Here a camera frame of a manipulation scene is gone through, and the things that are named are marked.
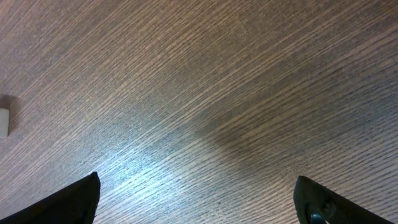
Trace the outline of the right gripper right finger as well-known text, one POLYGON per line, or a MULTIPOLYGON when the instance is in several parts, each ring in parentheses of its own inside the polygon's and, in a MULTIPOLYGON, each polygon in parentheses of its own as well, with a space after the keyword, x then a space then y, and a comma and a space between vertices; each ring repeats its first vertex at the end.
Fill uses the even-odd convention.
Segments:
POLYGON ((302 175, 295 184, 294 205, 301 224, 392 224, 302 175))

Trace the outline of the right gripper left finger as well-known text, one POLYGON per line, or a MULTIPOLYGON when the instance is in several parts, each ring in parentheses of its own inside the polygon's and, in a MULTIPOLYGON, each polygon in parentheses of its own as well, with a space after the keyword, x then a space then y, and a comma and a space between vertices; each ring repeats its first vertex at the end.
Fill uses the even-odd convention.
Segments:
POLYGON ((100 200, 97 172, 1 220, 1 224, 92 224, 100 200))

